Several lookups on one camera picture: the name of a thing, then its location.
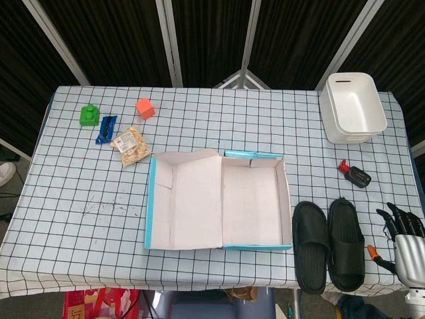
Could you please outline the white plastic basket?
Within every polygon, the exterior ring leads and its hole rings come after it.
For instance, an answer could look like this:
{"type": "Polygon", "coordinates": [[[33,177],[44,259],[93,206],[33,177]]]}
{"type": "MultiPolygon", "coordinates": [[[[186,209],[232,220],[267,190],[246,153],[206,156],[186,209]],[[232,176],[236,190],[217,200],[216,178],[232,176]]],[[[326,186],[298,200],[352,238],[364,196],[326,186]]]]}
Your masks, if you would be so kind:
{"type": "Polygon", "coordinates": [[[357,143],[383,132],[387,120],[373,78],[363,72],[331,74],[319,96],[323,125],[333,143],[357,143]]]}
{"type": "Polygon", "coordinates": [[[361,143],[372,136],[357,83],[357,73],[333,74],[319,95],[323,127],[334,144],[361,143]]]}

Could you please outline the clear bag of beige snacks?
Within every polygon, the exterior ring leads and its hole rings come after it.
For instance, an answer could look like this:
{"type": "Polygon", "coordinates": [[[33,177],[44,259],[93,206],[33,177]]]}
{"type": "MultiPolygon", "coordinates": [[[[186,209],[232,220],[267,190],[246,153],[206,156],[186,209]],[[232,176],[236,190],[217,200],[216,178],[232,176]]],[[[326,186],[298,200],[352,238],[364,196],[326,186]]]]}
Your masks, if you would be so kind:
{"type": "Polygon", "coordinates": [[[133,126],[112,140],[110,145],[121,153],[124,167],[142,160],[151,153],[143,136],[133,126]]]}

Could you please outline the white triangular screen foot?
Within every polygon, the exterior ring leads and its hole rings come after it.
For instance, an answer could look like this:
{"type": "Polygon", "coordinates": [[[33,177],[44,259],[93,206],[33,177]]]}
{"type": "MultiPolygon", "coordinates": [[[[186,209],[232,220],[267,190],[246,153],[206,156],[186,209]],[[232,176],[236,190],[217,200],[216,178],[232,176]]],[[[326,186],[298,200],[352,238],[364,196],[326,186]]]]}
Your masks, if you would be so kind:
{"type": "Polygon", "coordinates": [[[214,88],[270,90],[270,87],[250,70],[246,71],[244,79],[241,78],[240,71],[238,71],[220,81],[214,88]]]}

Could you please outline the orange cube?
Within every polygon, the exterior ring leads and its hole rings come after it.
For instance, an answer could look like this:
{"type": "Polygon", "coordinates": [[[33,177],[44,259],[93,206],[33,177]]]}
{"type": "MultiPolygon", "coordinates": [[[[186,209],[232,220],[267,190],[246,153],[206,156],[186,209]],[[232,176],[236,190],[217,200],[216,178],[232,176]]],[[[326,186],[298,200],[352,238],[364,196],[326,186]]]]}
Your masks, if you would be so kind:
{"type": "Polygon", "coordinates": [[[141,100],[138,100],[135,103],[135,108],[144,120],[147,120],[155,115],[155,109],[153,107],[153,104],[148,98],[142,98],[141,100]]]}

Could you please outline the blue denim trouser leg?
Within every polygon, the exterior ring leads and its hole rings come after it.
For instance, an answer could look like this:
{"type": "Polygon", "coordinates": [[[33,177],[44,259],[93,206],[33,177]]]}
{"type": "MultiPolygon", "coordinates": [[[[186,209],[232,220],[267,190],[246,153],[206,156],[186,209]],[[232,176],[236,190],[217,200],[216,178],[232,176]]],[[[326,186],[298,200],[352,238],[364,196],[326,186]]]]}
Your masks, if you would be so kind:
{"type": "Polygon", "coordinates": [[[344,295],[336,303],[337,319],[366,319],[367,311],[361,296],[344,295]]]}

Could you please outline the red patterned bag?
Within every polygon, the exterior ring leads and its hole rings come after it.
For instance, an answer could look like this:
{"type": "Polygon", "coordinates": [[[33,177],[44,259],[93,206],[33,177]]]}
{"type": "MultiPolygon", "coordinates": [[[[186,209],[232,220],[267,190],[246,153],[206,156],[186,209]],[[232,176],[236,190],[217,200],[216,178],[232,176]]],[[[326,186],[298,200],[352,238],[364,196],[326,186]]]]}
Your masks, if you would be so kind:
{"type": "Polygon", "coordinates": [[[141,319],[140,291],[97,288],[67,292],[62,319],[141,319]]]}

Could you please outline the brown paper bag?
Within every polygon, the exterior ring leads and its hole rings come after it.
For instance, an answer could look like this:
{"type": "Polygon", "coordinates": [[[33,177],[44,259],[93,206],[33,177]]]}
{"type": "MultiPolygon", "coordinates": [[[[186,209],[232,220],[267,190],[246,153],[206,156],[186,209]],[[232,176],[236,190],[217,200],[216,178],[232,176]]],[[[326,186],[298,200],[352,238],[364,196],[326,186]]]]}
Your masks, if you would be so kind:
{"type": "Polygon", "coordinates": [[[224,289],[226,295],[232,299],[255,302],[258,299],[258,289],[253,286],[224,289]]]}

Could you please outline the light blue cardboard shoe box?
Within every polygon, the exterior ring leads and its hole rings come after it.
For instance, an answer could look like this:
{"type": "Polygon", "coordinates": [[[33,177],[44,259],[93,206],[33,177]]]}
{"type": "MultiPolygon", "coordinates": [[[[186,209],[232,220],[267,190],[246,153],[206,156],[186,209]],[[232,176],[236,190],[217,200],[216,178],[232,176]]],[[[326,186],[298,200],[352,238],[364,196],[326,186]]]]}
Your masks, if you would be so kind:
{"type": "Polygon", "coordinates": [[[213,149],[152,157],[146,249],[282,251],[292,205],[282,154],[213,149]]]}

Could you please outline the black rubber slipper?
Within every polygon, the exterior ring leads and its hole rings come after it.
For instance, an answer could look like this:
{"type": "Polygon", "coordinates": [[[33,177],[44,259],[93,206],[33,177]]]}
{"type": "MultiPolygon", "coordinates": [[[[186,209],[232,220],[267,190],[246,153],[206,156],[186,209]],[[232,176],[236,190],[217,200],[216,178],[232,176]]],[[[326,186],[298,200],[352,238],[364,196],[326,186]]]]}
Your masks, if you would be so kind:
{"type": "Polygon", "coordinates": [[[343,292],[355,291],[365,279],[365,238],[355,206],[343,197],[336,199],[328,210],[327,222],[331,281],[343,292]]]}
{"type": "Polygon", "coordinates": [[[322,294],[330,253],[324,212],[310,201],[299,202],[292,217],[292,235],[296,278],[300,288],[308,294],[322,294]]]}

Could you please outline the dark blue chair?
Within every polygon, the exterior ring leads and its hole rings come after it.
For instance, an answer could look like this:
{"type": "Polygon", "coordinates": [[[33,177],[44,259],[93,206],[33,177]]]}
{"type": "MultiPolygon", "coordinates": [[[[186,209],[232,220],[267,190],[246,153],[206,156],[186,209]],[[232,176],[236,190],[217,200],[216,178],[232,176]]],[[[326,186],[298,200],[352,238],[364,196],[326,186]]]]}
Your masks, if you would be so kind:
{"type": "Polygon", "coordinates": [[[260,287],[255,301],[223,290],[143,290],[139,319],[276,319],[274,290],[260,287]]]}

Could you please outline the white blue grid tablecloth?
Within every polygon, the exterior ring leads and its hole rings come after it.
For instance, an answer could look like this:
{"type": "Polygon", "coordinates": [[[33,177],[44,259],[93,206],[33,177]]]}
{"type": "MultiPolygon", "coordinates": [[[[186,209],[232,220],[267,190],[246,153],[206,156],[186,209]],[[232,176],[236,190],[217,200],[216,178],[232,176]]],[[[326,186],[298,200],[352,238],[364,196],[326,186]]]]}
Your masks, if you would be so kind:
{"type": "Polygon", "coordinates": [[[292,251],[148,251],[143,247],[149,158],[124,167],[120,153],[83,128],[87,104],[137,128],[153,153],[212,148],[285,157],[291,202],[327,210],[344,197],[357,209],[367,245],[394,259],[384,221],[388,202],[423,216],[401,108],[380,94],[388,126],[363,144],[328,142],[319,94],[303,90],[61,86],[52,97],[13,218],[0,246],[0,299],[100,288],[204,290],[291,288],[292,251]],[[144,120],[135,103],[148,98],[144,120]],[[371,177],[365,188],[338,170],[346,160],[371,177]]]}

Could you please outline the white screen frame post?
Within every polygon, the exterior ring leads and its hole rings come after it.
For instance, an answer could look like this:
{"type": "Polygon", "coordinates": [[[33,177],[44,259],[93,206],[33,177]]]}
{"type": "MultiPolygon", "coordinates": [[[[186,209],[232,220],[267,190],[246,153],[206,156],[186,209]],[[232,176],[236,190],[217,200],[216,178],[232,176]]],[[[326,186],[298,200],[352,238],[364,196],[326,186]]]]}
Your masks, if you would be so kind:
{"type": "Polygon", "coordinates": [[[184,87],[172,0],[155,0],[171,84],[184,87]]]}
{"type": "Polygon", "coordinates": [[[250,17],[249,17],[249,20],[248,20],[248,28],[247,28],[247,33],[246,33],[246,40],[245,40],[245,44],[244,44],[242,65],[241,65],[241,69],[240,69],[240,76],[239,76],[239,82],[238,82],[239,88],[244,88],[244,85],[245,85],[248,65],[250,63],[250,57],[251,57],[251,54],[252,54],[254,37],[255,37],[255,34],[256,34],[256,26],[257,26],[257,22],[258,22],[258,16],[259,16],[259,13],[260,13],[261,3],[262,3],[262,0],[252,0],[250,17]]]}
{"type": "Polygon", "coordinates": [[[350,52],[353,50],[362,34],[365,32],[369,23],[373,20],[374,16],[379,11],[384,0],[367,0],[355,22],[349,29],[349,32],[343,39],[343,42],[337,49],[335,55],[331,59],[328,67],[325,69],[322,77],[317,83],[315,90],[322,90],[325,86],[326,80],[329,75],[337,72],[341,65],[345,62],[350,52]]]}
{"type": "Polygon", "coordinates": [[[47,12],[43,9],[39,0],[22,0],[22,2],[80,85],[90,86],[90,81],[47,15],[47,12]]]}

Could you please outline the green toy building block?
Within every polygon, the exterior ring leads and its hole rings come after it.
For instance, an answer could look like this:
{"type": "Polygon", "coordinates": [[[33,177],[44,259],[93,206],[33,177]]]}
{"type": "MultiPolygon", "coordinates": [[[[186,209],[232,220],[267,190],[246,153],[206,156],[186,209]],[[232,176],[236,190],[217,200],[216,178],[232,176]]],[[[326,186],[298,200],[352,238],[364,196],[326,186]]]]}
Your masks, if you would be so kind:
{"type": "Polygon", "coordinates": [[[80,111],[79,123],[81,126],[97,126],[99,124],[100,111],[93,104],[87,104],[80,111]]]}

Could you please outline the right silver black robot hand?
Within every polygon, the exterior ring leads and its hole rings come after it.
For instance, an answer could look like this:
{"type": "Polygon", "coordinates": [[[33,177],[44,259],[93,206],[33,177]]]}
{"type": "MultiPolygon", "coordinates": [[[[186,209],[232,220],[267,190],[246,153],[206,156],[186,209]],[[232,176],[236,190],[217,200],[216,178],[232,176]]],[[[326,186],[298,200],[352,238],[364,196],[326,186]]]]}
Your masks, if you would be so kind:
{"type": "Polygon", "coordinates": [[[384,219],[394,248],[394,262],[384,260],[372,245],[367,246],[371,259],[396,275],[408,288],[425,289],[425,226],[411,212],[405,212],[388,202],[392,213],[376,212],[384,219]]]}

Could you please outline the blue snack wrapper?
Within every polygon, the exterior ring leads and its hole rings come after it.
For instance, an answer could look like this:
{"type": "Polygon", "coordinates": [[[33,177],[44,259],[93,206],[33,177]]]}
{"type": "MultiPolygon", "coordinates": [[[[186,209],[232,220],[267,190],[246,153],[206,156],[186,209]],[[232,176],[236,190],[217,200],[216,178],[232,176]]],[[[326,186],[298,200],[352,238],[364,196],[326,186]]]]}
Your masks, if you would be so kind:
{"type": "Polygon", "coordinates": [[[104,116],[100,126],[100,132],[96,138],[96,144],[107,144],[112,141],[112,134],[117,116],[104,116]]]}

